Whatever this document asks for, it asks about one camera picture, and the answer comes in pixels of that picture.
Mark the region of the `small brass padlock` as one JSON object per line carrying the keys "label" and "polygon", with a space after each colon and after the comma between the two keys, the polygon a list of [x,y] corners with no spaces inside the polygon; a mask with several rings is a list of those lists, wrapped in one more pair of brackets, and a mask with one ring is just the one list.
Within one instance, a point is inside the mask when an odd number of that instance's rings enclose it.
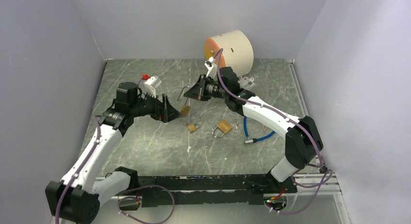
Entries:
{"label": "small brass padlock", "polygon": [[193,133],[197,129],[199,129],[201,126],[198,123],[186,123],[186,127],[188,128],[190,133]]}

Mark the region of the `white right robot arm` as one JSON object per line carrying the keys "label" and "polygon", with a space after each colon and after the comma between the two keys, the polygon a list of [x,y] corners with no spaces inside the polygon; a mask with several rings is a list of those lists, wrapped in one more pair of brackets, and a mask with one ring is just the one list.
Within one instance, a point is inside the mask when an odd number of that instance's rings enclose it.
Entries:
{"label": "white right robot arm", "polygon": [[231,111],[260,122],[285,140],[285,155],[268,172],[266,184],[271,192],[279,192],[285,186],[285,180],[310,165],[315,156],[320,160],[317,167],[322,167],[320,152],[323,143],[313,118],[299,118],[267,104],[240,86],[231,67],[219,69],[217,76],[214,80],[200,75],[184,97],[199,101],[221,98]]}

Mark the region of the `long shackle brass padlock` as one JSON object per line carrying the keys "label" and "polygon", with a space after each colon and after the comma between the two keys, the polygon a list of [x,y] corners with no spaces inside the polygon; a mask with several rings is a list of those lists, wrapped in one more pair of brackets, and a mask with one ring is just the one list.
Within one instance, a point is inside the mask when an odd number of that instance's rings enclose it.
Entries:
{"label": "long shackle brass padlock", "polygon": [[[178,98],[177,98],[177,101],[179,101],[180,98],[183,97],[184,90],[185,90],[185,89],[189,89],[189,88],[190,88],[190,86],[184,86],[184,87],[182,88],[182,90],[181,90],[181,92],[180,92],[180,94],[179,94],[179,96],[178,96]],[[185,101],[185,103],[184,103],[184,105],[182,106],[181,111],[180,111],[180,112],[181,112],[181,116],[182,116],[182,117],[187,116],[187,115],[189,114],[189,111],[190,111],[189,99],[186,98],[186,101]]]}

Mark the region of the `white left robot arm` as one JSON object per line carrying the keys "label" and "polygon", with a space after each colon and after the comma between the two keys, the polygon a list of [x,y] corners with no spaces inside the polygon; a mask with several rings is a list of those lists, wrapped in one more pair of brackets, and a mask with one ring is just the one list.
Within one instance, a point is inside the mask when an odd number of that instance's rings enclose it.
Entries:
{"label": "white left robot arm", "polygon": [[139,188],[138,172],[118,167],[106,179],[97,181],[102,165],[113,148],[122,140],[136,117],[149,115],[163,123],[171,122],[181,113],[168,101],[166,94],[143,94],[134,82],[122,82],[112,105],[95,116],[95,132],[76,163],[58,181],[50,181],[45,194],[55,223],[90,224],[100,207],[120,192],[127,195]]}

